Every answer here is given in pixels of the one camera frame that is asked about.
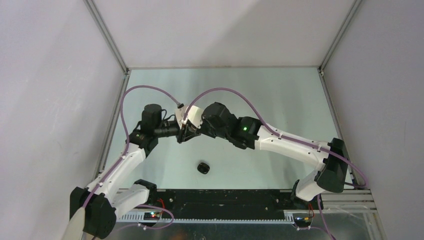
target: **black object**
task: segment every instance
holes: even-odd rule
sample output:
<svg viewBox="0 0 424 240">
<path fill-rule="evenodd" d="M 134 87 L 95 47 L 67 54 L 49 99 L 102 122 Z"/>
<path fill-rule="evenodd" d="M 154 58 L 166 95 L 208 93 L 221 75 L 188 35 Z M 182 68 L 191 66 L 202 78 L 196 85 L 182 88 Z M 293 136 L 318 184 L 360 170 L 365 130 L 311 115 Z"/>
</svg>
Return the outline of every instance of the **black object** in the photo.
<svg viewBox="0 0 424 240">
<path fill-rule="evenodd" d="M 299 228 L 307 228 L 312 224 L 312 221 L 310 220 L 310 218 L 306 220 L 305 218 L 302 218 L 302 217 L 295 217 L 294 223 Z"/>
<path fill-rule="evenodd" d="M 296 189 L 298 188 L 299 181 L 300 180 L 297 180 L 294 183 L 293 188 L 291 189 L 290 200 L 293 202 L 293 204 L 296 206 L 296 208 L 304 209 L 304 208 L 308 207 L 309 202 L 305 201 L 303 199 L 300 199 L 296 196 Z"/>
<path fill-rule="evenodd" d="M 69 219 L 84 204 L 90 192 L 87 188 L 76 187 L 70 194 Z M 106 238 L 117 221 L 116 208 L 112 207 L 104 194 L 94 194 L 85 208 L 83 231 L 99 239 Z"/>
<path fill-rule="evenodd" d="M 290 195 L 290 191 L 280 189 L 157 191 L 157 197 L 163 199 L 176 219 L 200 220 L 283 220 L 284 210 L 308 210 L 308 206 L 295 206 Z M 310 203 L 318 209 L 316 198 Z M 171 216 L 163 212 L 162 218 Z"/>
<path fill-rule="evenodd" d="M 182 125 L 181 130 L 176 136 L 176 142 L 181 144 L 194 137 L 200 136 L 200 134 L 199 129 L 197 129 L 190 120 L 187 120 L 187 123 Z"/>
<path fill-rule="evenodd" d="M 205 108 L 202 118 L 201 134 L 226 139 L 240 149 L 255 149 L 255 140 L 259 139 L 257 134 L 262 126 L 259 119 L 249 116 L 236 118 L 219 102 Z"/>
<path fill-rule="evenodd" d="M 146 105 L 141 113 L 141 121 L 129 135 L 129 142 L 144 149 L 146 157 L 158 145 L 159 138 L 177 136 L 180 132 L 177 121 L 163 120 L 162 111 L 158 104 Z"/>
<path fill-rule="evenodd" d="M 347 156 L 346 146 L 343 140 L 333 138 L 328 145 L 330 146 L 330 151 L 342 157 Z M 324 163 L 325 166 L 322 171 L 319 171 L 315 176 L 316 184 L 320 188 L 332 193 L 343 192 L 348 164 L 333 155 L 328 155 L 328 158 L 324 159 Z"/>
<path fill-rule="evenodd" d="M 153 212 L 152 212 L 154 214 L 151 214 L 150 212 L 145 212 L 143 220 L 159 220 L 161 218 L 160 211 L 159 212 L 154 212 L 154 211 L 155 210 L 153 210 Z"/>
<path fill-rule="evenodd" d="M 204 162 L 199 163 L 199 165 L 197 166 L 197 170 L 202 174 L 207 174 L 210 169 L 211 167 L 209 167 L 209 165 Z"/>
<path fill-rule="evenodd" d="M 157 191 L 156 184 L 143 180 L 143 179 L 139 179 L 135 181 L 134 184 L 145 186 L 146 189 L 148 189 L 148 199 L 144 204 L 162 207 L 162 205 L 158 204 L 159 198 L 158 198 L 158 191 Z"/>
</svg>

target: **purple tube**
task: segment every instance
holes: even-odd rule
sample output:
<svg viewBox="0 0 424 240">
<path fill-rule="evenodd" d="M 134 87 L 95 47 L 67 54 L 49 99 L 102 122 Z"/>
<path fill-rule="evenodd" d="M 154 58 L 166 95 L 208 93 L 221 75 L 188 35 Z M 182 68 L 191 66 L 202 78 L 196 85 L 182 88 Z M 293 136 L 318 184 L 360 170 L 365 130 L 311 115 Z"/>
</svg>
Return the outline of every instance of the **purple tube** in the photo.
<svg viewBox="0 0 424 240">
<path fill-rule="evenodd" d="M 299 140 L 299 139 L 295 139 L 295 138 L 290 137 L 290 136 L 280 135 L 279 133 L 277 133 L 276 131 L 274 131 L 272 128 L 270 128 L 270 126 L 268 126 L 268 124 L 265 122 L 265 120 L 262 118 L 262 116 L 259 114 L 259 112 L 256 110 L 256 108 L 253 106 L 253 104 L 245 96 L 243 96 L 240 92 L 238 92 L 236 90 L 233 90 L 231 88 L 216 87 L 216 88 L 212 88 L 212 89 L 209 89 L 207 91 L 202 92 L 199 96 L 197 96 L 188 105 L 187 110 L 184 113 L 184 118 L 183 119 L 186 119 L 187 118 L 187 114 L 189 113 L 190 109 L 192 108 L 192 106 L 201 97 L 205 96 L 206 94 L 208 94 L 210 92 L 214 92 L 214 91 L 227 91 L 227 92 L 231 92 L 233 94 L 238 95 L 240 98 L 242 98 L 250 106 L 250 108 L 253 110 L 253 112 L 256 114 L 256 116 L 259 118 L 260 122 L 265 126 L 265 128 L 270 133 L 274 134 L 275 136 L 279 136 L 282 139 L 286 139 L 286 140 L 289 140 L 289 141 L 292 141 L 292 142 L 295 142 L 295 143 L 298 143 L 298 144 L 302 144 L 302 145 L 311 147 L 313 149 L 318 149 L 318 146 L 315 145 L 315 144 L 312 144 L 312 143 L 309 143 L 309 142 L 306 142 L 306 141 L 302 141 L 302 140 Z M 353 186 L 353 187 L 356 187 L 356 188 L 366 188 L 366 187 L 368 187 L 368 178 L 367 178 L 367 176 L 365 176 L 365 174 L 358 167 L 356 167 L 352 162 L 350 162 L 347 158 L 345 158 L 345 157 L 343 157 L 343 156 L 341 156 L 341 155 L 339 155 L 339 154 L 337 154 L 337 153 L 335 153 L 333 151 L 327 150 L 325 148 L 321 148 L 321 151 L 323 151 L 325 153 L 328 153 L 328 154 L 330 154 L 330 155 L 332 155 L 332 156 L 334 156 L 334 157 L 342 160 L 346 164 L 348 164 L 351 168 L 353 168 L 355 171 L 357 171 L 359 173 L 359 175 L 363 178 L 363 181 L 365 182 L 363 185 L 357 185 L 357 184 L 352 184 L 352 183 L 348 183 L 348 182 L 345 182 L 344 184 L 349 185 L 349 186 Z"/>
<path fill-rule="evenodd" d="M 324 227 L 325 227 L 325 232 L 330 236 L 331 239 L 336 240 L 334 236 L 330 233 L 329 226 L 327 225 L 326 219 L 324 218 L 323 209 L 321 208 L 320 198 L 321 198 L 321 194 L 316 196 L 316 201 L 318 202 L 319 214 L 321 215 L 322 223 L 324 224 Z"/>
<path fill-rule="evenodd" d="M 322 227 L 319 227 L 319 226 L 311 226 L 310 229 L 318 229 L 326 233 L 326 230 L 324 230 Z M 332 234 L 330 235 L 333 240 L 337 240 Z"/>
</svg>

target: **small black puck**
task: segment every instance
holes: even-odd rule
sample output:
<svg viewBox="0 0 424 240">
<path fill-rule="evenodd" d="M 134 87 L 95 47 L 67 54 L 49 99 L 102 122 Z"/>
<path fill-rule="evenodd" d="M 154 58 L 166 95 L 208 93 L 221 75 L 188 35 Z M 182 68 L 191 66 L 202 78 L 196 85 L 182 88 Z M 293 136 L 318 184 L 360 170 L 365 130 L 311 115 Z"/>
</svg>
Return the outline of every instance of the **small black puck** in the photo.
<svg viewBox="0 0 424 240">
<path fill-rule="evenodd" d="M 209 165 L 204 162 L 199 163 L 199 165 L 197 166 L 197 170 L 202 174 L 207 174 L 210 169 L 211 167 L 209 167 Z"/>
</svg>

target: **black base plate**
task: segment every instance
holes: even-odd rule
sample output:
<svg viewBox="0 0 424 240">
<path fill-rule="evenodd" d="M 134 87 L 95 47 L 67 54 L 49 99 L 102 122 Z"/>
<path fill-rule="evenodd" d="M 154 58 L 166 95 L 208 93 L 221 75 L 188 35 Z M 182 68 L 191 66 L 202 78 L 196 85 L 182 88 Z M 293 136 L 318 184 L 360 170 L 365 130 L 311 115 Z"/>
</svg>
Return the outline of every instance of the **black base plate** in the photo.
<svg viewBox="0 0 424 240">
<path fill-rule="evenodd" d="M 176 219 L 198 220 L 281 220 L 284 210 L 307 210 L 296 207 L 290 190 L 201 190 L 158 189 L 157 197 Z M 318 209 L 316 197 L 310 202 Z M 171 218 L 163 213 L 163 218 Z"/>
</svg>

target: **glass panel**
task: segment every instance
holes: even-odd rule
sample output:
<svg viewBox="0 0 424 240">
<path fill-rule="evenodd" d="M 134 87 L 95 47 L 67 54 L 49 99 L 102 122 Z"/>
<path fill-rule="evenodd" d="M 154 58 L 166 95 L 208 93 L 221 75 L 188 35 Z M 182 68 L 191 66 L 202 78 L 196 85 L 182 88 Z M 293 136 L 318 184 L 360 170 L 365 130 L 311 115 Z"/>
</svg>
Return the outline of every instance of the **glass panel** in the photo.
<svg viewBox="0 0 424 240">
<path fill-rule="evenodd" d="M 369 240 L 369 233 L 362 213 L 325 214 L 330 232 L 337 240 Z M 117 223 L 118 229 L 128 223 Z M 320 215 L 313 220 L 314 227 L 323 227 Z M 321 230 L 300 230 L 290 224 L 209 224 L 175 223 L 161 230 L 146 230 L 128 227 L 111 233 L 107 240 L 149 239 L 149 240 L 328 240 Z"/>
</svg>

